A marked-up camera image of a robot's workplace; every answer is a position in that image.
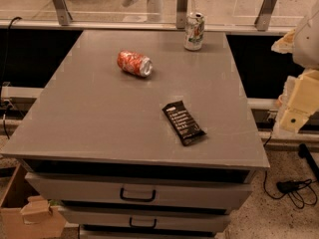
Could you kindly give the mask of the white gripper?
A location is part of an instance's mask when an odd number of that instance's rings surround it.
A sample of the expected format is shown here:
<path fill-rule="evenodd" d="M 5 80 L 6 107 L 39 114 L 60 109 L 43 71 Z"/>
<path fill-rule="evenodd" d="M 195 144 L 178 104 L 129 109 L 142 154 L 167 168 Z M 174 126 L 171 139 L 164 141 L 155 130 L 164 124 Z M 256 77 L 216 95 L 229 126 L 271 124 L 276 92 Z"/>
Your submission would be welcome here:
<path fill-rule="evenodd" d="M 293 52 L 296 64 L 310 68 L 297 78 L 289 76 L 281 95 L 279 127 L 298 132 L 319 111 L 319 1 L 300 21 L 296 30 L 290 30 L 275 41 L 271 50 L 280 54 Z"/>

